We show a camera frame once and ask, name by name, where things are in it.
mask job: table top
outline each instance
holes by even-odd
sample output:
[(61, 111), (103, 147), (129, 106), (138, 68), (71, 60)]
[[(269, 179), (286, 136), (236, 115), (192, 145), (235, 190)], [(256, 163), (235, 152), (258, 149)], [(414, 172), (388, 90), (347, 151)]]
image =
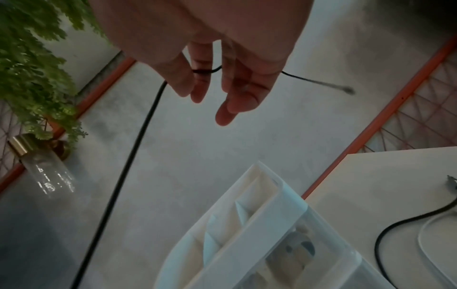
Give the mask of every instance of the table top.
[[(457, 177), (457, 148), (417, 149), (348, 155), (306, 199), (375, 268), (379, 233), (399, 220), (450, 203), (446, 185)], [(417, 234), (426, 220), (388, 233), (380, 247), (384, 267), (398, 288), (448, 288), (420, 253)], [(457, 281), (457, 218), (432, 223), (423, 233), (424, 250)]]

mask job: hand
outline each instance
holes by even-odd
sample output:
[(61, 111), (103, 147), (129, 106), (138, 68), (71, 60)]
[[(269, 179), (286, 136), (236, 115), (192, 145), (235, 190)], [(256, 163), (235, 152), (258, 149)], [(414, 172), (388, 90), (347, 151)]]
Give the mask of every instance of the hand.
[[(182, 97), (200, 103), (222, 40), (222, 90), (216, 114), (228, 125), (271, 91), (305, 26), (313, 0), (90, 0), (107, 37), (150, 65)], [(188, 47), (191, 65), (182, 54)]]

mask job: orange trim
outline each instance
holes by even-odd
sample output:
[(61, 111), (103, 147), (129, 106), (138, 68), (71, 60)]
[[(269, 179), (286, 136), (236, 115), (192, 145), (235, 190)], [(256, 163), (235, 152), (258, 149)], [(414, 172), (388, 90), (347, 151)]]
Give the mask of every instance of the orange trim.
[[(77, 105), (78, 113), (76, 117), (79, 118), (84, 112), (86, 112), (97, 100), (99, 100), (103, 94), (114, 84), (116, 81), (122, 77), (122, 75), (127, 72), (136, 60), (131, 57), (126, 58), (121, 62), (121, 64), (116, 67), (116, 69), (101, 83), (99, 84), (94, 91), (92, 91), (80, 104)], [(54, 133), (54, 138), (60, 138), (65, 130), (58, 126), (58, 124), (48, 121), (52, 127)], [(16, 164), (0, 181), (0, 194), (23, 172), (25, 168), (22, 164)]]
[[(116, 83), (116, 81), (118, 81), (118, 79), (121, 78), (122, 75), (124, 75), (124, 73), (127, 72), (136, 62), (137, 61), (132, 57), (124, 59), (124, 61), (121, 62), (118, 67), (116, 67), (116, 69), (104, 81), (102, 81), (101, 84), (99, 84), (83, 101), (81, 101), (81, 103), (77, 105), (78, 113), (76, 114), (76, 117), (80, 118), (80, 116), (85, 113), (96, 101), (98, 101), (105, 94), (105, 92), (110, 89), (110, 87), (113, 86), (113, 84)], [(58, 125), (53, 124), (52, 122), (49, 122), (49, 124), (52, 126), (55, 139), (60, 138), (65, 133), (65, 130)]]
[(429, 77), (429, 75), (442, 63), (449, 54), (457, 47), (457, 35), (449, 40), (400, 90), (393, 100), (376, 116), (376, 118), (363, 130), (361, 134), (338, 156), (338, 158), (324, 171), (324, 173), (309, 187), (301, 196), (306, 199), (322, 181), (337, 167), (337, 165), (348, 155), (357, 153), (371, 137), (386, 123), (386, 121), (405, 103), (414, 91)]

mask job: green plant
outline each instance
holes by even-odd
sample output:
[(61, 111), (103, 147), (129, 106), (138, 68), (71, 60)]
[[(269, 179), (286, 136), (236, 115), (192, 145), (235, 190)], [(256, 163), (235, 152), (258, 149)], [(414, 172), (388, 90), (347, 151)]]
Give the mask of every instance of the green plant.
[(0, 0), (0, 99), (8, 102), (25, 130), (39, 139), (50, 139), (41, 123), (46, 118), (63, 127), (74, 144), (84, 137), (71, 97), (76, 94), (71, 77), (36, 37), (66, 37), (60, 17), (84, 29), (84, 21), (99, 34), (87, 0)]

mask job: white plastic container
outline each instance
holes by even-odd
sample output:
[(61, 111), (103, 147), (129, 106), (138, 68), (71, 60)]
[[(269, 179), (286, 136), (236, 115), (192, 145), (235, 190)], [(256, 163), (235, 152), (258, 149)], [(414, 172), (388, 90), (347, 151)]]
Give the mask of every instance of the white plastic container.
[(253, 165), (165, 260), (156, 289), (391, 289), (281, 178)]

